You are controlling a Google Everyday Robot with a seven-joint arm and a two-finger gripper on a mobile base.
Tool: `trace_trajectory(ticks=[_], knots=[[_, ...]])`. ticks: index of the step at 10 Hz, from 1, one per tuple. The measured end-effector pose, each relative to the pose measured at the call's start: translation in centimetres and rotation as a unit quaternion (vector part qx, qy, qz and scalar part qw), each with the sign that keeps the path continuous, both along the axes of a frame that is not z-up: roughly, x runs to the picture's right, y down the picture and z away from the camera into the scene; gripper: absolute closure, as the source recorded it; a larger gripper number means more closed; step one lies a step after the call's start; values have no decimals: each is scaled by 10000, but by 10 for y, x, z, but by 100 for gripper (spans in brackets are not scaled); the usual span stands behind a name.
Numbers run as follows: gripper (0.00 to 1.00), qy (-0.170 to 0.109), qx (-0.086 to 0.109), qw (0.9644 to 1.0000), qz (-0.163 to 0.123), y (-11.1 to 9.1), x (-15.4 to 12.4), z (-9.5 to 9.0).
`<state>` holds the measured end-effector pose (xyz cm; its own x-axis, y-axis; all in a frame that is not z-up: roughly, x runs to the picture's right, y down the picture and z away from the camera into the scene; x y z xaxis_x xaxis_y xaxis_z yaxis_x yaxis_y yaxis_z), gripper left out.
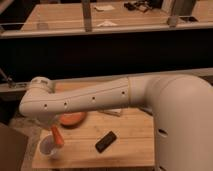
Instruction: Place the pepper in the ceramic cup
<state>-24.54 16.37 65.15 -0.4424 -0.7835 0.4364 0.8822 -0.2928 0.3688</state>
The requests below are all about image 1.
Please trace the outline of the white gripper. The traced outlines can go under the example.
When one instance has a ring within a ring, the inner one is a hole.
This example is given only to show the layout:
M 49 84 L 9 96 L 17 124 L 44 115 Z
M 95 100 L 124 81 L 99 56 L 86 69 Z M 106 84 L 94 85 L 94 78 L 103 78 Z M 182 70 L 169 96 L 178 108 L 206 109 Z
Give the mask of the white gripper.
M 52 125 L 58 123 L 58 116 L 39 116 L 36 118 L 36 123 L 42 129 L 50 130 Z

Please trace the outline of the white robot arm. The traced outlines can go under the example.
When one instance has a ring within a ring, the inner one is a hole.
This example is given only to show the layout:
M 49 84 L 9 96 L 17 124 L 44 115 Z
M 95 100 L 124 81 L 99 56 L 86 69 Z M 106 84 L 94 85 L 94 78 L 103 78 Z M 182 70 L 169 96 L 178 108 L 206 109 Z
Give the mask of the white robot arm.
M 153 74 L 56 93 L 45 77 L 31 80 L 19 111 L 51 119 L 70 112 L 142 108 L 154 118 L 156 171 L 213 171 L 213 85 L 187 74 Z

